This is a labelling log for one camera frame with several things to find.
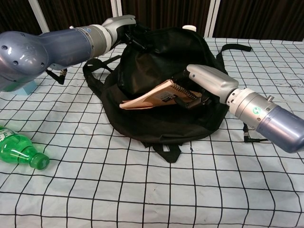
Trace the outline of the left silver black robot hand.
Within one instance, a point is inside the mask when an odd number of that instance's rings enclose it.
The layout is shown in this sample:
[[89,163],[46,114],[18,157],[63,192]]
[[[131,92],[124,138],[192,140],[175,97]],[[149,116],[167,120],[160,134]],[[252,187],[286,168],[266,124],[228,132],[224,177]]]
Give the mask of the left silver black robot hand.
[[151,29],[136,20],[134,15],[123,15],[108,18],[102,26],[111,36],[111,48],[119,44],[130,44],[134,47],[145,50],[146,44],[143,35]]

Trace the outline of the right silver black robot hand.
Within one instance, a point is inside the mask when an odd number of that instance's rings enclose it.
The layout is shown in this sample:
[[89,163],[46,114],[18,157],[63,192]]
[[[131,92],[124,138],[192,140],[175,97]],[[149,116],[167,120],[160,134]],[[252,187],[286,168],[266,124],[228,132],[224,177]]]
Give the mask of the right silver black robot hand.
[[179,97],[174,98],[176,104],[188,110],[209,104],[211,94],[217,96],[221,104],[229,107],[228,98],[239,86],[237,80],[210,66],[189,64],[183,74],[207,91],[206,95],[188,103]]

